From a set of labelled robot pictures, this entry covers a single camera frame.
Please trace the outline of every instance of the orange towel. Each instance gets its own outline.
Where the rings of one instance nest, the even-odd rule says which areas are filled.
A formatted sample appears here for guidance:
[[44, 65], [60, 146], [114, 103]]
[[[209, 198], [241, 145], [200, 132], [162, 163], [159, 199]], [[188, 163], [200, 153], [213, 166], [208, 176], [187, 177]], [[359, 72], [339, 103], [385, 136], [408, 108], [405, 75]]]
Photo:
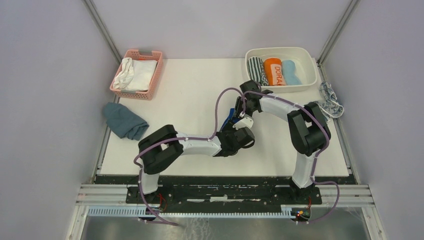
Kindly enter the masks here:
[[268, 58], [263, 62], [263, 68], [270, 86], [287, 85], [283, 77], [283, 66], [279, 58]]

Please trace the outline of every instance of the white cloth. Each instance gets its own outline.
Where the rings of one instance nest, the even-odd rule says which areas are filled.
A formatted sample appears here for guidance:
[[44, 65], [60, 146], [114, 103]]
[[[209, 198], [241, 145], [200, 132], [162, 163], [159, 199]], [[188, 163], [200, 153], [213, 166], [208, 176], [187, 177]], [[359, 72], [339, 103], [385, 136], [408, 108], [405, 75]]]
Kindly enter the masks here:
[[147, 91], [155, 73], [156, 60], [133, 60], [131, 57], [122, 59], [122, 70], [113, 81], [114, 89], [128, 91]]

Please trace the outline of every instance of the pink basket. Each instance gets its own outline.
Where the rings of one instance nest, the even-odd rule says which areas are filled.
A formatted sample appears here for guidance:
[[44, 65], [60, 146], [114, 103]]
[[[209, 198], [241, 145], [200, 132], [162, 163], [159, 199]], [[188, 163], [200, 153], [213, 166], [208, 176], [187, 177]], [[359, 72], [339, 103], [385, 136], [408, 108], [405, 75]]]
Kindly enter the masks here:
[[[155, 93], [155, 89], [157, 84], [159, 83], [159, 77], [161, 76], [162, 65], [164, 61], [162, 60], [162, 52], [161, 51], [151, 51], [149, 52], [140, 52], [138, 49], [130, 49], [126, 51], [124, 58], [132, 58], [133, 60], [156, 60], [157, 65], [154, 70], [154, 74], [151, 77], [150, 85], [147, 91], [128, 91], [114, 88], [114, 80], [112, 80], [112, 84], [110, 84], [109, 89], [118, 95], [121, 98], [129, 98], [129, 99], [143, 99], [143, 100], [152, 100], [153, 94]], [[122, 63], [119, 65], [118, 71], [116, 71], [115, 77], [122, 70]]]

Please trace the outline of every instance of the white wall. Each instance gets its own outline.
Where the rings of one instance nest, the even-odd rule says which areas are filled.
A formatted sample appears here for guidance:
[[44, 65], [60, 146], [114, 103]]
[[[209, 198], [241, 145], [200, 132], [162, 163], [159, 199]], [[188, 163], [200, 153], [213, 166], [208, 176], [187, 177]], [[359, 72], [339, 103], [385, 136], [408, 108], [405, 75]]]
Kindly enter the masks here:
[[302, 47], [318, 57], [349, 0], [94, 0], [122, 55], [243, 58], [254, 48]]
[[361, 1], [325, 69], [391, 240], [423, 239], [424, 1]]
[[0, 2], [0, 239], [65, 237], [116, 68], [82, 1]]

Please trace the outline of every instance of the striped towel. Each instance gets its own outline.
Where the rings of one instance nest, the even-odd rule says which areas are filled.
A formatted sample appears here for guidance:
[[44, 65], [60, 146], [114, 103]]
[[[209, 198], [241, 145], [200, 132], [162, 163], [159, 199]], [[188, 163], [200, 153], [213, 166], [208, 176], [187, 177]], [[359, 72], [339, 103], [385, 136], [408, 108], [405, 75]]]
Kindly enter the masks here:
[[264, 62], [260, 57], [252, 56], [247, 60], [247, 71], [251, 80], [259, 83], [261, 86], [268, 86], [268, 79], [265, 75]]

